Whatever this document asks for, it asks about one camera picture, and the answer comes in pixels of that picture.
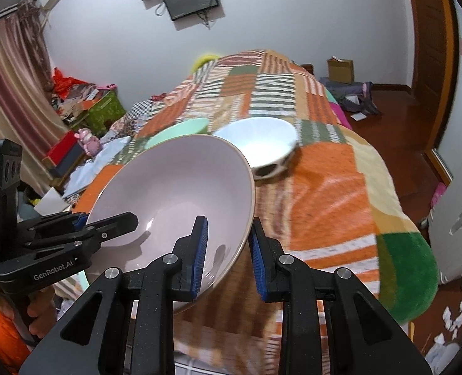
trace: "finger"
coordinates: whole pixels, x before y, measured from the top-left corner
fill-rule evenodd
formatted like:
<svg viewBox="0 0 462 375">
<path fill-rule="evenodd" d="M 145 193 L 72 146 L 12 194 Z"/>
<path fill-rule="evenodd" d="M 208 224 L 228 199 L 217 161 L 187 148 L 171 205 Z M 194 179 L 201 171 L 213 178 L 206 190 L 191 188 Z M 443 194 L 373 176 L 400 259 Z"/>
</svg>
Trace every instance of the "finger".
<svg viewBox="0 0 462 375">
<path fill-rule="evenodd" d="M 48 306 L 47 310 L 42 312 L 42 314 L 29 325 L 29 332 L 38 338 L 44 338 L 56 323 L 57 315 L 55 308 Z"/>
<path fill-rule="evenodd" d="M 33 293 L 33 296 L 35 299 L 32 300 L 28 306 L 28 315 L 30 317 L 38 317 L 45 312 L 51 304 L 53 306 L 52 299 L 54 298 L 54 288 L 52 286 L 46 287 L 39 292 Z"/>
<path fill-rule="evenodd" d="M 14 319 L 14 311 L 12 310 L 12 307 L 10 306 L 9 302 L 0 293 L 0 313 L 2 313 L 5 317 L 10 318 L 11 320 Z"/>
</svg>

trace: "green bowl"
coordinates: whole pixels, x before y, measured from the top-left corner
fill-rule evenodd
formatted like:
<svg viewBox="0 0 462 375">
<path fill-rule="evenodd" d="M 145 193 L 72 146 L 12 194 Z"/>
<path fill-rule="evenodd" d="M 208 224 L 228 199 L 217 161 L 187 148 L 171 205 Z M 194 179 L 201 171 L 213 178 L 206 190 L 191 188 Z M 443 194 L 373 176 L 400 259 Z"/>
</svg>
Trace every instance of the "green bowl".
<svg viewBox="0 0 462 375">
<path fill-rule="evenodd" d="M 193 118 L 181 122 L 180 124 L 175 124 L 172 127 L 157 133 L 147 142 L 145 149 L 150 149 L 151 147 L 172 138 L 177 138 L 183 135 L 206 134 L 207 132 L 208 120 L 206 118 Z"/>
</svg>

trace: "curtain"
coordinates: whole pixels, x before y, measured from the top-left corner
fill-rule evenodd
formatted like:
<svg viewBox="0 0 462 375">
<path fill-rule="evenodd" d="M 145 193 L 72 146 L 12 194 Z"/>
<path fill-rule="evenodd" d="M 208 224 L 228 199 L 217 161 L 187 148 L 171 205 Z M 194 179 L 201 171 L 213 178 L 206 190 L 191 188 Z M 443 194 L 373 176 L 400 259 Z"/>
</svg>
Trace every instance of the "curtain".
<svg viewBox="0 0 462 375">
<path fill-rule="evenodd" d="M 51 180 L 42 159 L 68 131 L 45 95 L 50 80 L 39 12 L 28 0 L 0 19 L 0 139 L 23 146 L 21 179 L 40 194 Z"/>
</svg>

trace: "orange sleeve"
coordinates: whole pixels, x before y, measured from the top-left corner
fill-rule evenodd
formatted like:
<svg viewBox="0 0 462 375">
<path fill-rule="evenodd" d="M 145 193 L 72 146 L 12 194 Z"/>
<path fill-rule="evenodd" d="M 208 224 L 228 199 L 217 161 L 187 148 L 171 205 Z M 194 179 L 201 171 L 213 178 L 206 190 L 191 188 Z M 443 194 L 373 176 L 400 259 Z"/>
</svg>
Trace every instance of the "orange sleeve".
<svg viewBox="0 0 462 375">
<path fill-rule="evenodd" d="M 0 313 L 0 360 L 9 371 L 17 374 L 28 355 L 29 350 L 20 339 L 12 320 Z"/>
</svg>

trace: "white bowl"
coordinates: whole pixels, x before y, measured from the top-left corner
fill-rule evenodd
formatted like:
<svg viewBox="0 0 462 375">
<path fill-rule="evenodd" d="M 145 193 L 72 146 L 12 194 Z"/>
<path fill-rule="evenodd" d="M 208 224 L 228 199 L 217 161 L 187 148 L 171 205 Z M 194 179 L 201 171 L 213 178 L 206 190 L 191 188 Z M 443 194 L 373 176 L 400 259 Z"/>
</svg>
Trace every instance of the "white bowl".
<svg viewBox="0 0 462 375">
<path fill-rule="evenodd" d="M 229 141 L 243 153 L 255 180 L 272 178 L 284 171 L 298 142 L 295 127 L 274 117 L 235 121 L 214 136 Z"/>
<path fill-rule="evenodd" d="M 87 223 L 126 211 L 137 230 L 102 243 L 86 270 L 91 282 L 109 267 L 144 268 L 191 234 L 198 215 L 208 219 L 208 243 L 198 297 L 215 287 L 239 256 L 255 210 L 255 183 L 246 159 L 211 135 L 164 141 L 125 165 L 108 183 Z M 185 303 L 175 303 L 180 310 Z"/>
</svg>

